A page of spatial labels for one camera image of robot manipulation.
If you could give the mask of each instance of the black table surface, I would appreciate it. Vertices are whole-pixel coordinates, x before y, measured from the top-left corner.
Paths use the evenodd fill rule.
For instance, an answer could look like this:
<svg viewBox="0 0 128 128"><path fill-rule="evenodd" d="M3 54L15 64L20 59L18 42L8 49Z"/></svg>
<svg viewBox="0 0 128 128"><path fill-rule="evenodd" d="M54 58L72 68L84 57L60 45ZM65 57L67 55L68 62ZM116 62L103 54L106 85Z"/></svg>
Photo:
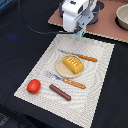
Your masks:
<svg viewBox="0 0 128 128"><path fill-rule="evenodd" d="M48 24L48 19L60 2L62 1L22 0L23 18L37 31L62 31L63 28ZM14 96L55 36L30 31L20 18L17 1L0 11L0 104L54 128L80 128ZM127 128L128 44L90 34L85 34L85 37L115 44L91 128Z"/></svg>

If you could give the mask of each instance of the bread loaf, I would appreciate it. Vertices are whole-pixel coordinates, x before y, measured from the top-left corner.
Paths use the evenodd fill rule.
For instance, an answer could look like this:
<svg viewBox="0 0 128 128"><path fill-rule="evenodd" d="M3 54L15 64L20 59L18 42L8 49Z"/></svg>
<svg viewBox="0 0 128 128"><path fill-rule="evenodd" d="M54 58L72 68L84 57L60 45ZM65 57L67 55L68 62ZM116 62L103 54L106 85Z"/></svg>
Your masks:
<svg viewBox="0 0 128 128"><path fill-rule="evenodd" d="M71 55L63 60L63 64L75 74L78 74L84 69L84 65Z"/></svg>

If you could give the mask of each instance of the fork handle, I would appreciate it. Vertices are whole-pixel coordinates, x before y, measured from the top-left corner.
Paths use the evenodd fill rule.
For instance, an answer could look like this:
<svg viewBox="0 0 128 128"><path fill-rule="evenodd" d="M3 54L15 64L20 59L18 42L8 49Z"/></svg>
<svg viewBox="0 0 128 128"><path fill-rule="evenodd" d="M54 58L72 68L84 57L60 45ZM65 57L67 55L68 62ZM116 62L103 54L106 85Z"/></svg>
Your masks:
<svg viewBox="0 0 128 128"><path fill-rule="evenodd" d="M80 55L80 54L78 54L78 57L80 57L81 59L92 61L92 62L97 62L98 61L96 58L92 58L92 57L88 57L88 56L83 56L83 55Z"/></svg>
<svg viewBox="0 0 128 128"><path fill-rule="evenodd" d="M86 88L85 85L77 83L77 82L69 80L69 79L66 79L66 78L64 79L64 82L68 83L68 84L71 84L71 85L74 85L74 86L76 86L78 88L81 88L81 89L85 89Z"/></svg>

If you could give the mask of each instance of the striped placemat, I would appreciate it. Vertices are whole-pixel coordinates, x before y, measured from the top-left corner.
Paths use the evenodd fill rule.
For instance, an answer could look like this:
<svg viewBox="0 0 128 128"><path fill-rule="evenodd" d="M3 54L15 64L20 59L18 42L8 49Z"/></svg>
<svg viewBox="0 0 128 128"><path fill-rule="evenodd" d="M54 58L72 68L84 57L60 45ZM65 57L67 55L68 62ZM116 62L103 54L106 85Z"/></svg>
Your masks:
<svg viewBox="0 0 128 128"><path fill-rule="evenodd" d="M86 85L86 89L52 80L44 75L45 70L48 70L60 76L55 64L64 53L58 51L58 48L98 59L96 63L83 60L84 71L73 79ZM90 128L113 48L113 44L89 38L76 39L71 35L57 35L14 95L81 127ZM26 90L32 79L41 82L41 89L36 95ZM50 84L69 94L72 100L66 101L51 91Z"/></svg>

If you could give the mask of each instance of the cable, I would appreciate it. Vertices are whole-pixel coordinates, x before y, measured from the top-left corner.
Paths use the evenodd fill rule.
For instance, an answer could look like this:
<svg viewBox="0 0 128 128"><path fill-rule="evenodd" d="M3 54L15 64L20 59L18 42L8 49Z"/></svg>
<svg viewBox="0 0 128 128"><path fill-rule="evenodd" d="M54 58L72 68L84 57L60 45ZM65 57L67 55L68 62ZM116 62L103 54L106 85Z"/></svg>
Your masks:
<svg viewBox="0 0 128 128"><path fill-rule="evenodd" d="M20 17L21 17L21 20L23 21L23 23L33 32L37 33L37 34L74 34L75 32L47 32L47 33L44 33L44 32L39 32L39 31L36 31L34 29L32 29L23 19L23 16L22 16L22 12L21 12L21 7L20 7L20 0L18 0L18 9L19 9L19 14L20 14Z"/></svg>

